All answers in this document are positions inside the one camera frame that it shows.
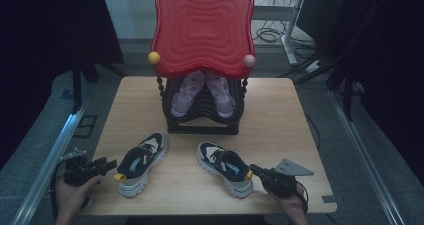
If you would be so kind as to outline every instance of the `yellow ball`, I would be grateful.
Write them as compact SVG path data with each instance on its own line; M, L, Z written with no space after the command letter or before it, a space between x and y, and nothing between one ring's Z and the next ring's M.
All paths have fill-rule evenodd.
M157 64L159 63L160 55L157 52L150 52L147 58L151 64Z

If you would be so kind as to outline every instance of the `red plastic panel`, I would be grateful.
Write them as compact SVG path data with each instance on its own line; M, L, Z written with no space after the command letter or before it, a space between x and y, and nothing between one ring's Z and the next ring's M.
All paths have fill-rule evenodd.
M157 27L152 51L161 77L194 71L242 79L249 76L243 58L255 55L251 19L253 0L156 0Z

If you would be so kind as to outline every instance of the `person's arm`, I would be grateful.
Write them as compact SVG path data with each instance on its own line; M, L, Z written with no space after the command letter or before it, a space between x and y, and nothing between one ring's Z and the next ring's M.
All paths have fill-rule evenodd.
M94 185L99 183L101 178L101 175L93 177L79 187L66 184L63 177L59 180L56 185L59 208L59 213L55 221L56 225L75 224L85 198L88 197Z
M287 218L290 220L292 225L308 225L308 219L306 218L305 212L303 211L302 201L296 196L292 195L287 198L278 198L275 194L265 190L273 196L278 204L280 205ZM304 189L300 184L297 184L297 191L303 195Z

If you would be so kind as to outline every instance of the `pink ball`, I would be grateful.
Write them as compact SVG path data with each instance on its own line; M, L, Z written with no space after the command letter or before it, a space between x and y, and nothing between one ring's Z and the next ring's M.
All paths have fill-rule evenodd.
M244 65L246 67L253 67L255 65L255 57L252 55L246 55L243 59Z

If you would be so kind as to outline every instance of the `shoe sole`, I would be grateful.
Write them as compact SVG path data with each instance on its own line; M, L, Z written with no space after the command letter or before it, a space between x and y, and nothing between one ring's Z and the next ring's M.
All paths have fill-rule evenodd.
M234 186L232 184L232 182L230 180L228 180L224 175L222 175L216 169L211 168L209 165L207 165L202 160L202 156L203 155L199 152L200 151L200 149L199 149L200 148L200 145L202 145L202 143L200 143L197 146L196 157L197 157L197 161L199 162L199 164L203 168L203 170L205 170L206 172L208 172L208 173L210 173L212 175L220 176L222 178L222 180L224 181L225 188L233 196L236 196L236 197L239 197L239 198L245 198L245 197L247 197L252 192L252 190L253 190L253 183L250 182L246 186L241 187L241 188Z
M174 117L183 117L184 115L186 115L186 114L187 114L187 112L185 112L185 113L177 112L177 111L175 111L173 108L171 108L171 112L172 112L172 115L174 115Z
M229 117L231 117L231 115L233 115L233 112L231 112L231 113L222 113L218 109L216 111L218 112L218 115L220 117L222 117L222 118L229 118Z
M127 186L127 185L123 185L122 183L119 183L119 186L118 186L119 193L121 193L125 197L134 197L137 194L141 193L141 191L143 191L143 189L147 185L150 169L157 166L165 158L166 154L168 153L168 147L169 147L168 140L165 136L162 136L162 138L164 140L163 142L165 143L163 150L159 154L157 154L157 157L153 160L153 162L150 164L150 166L146 169L144 174L141 175L141 177L135 184L131 186Z

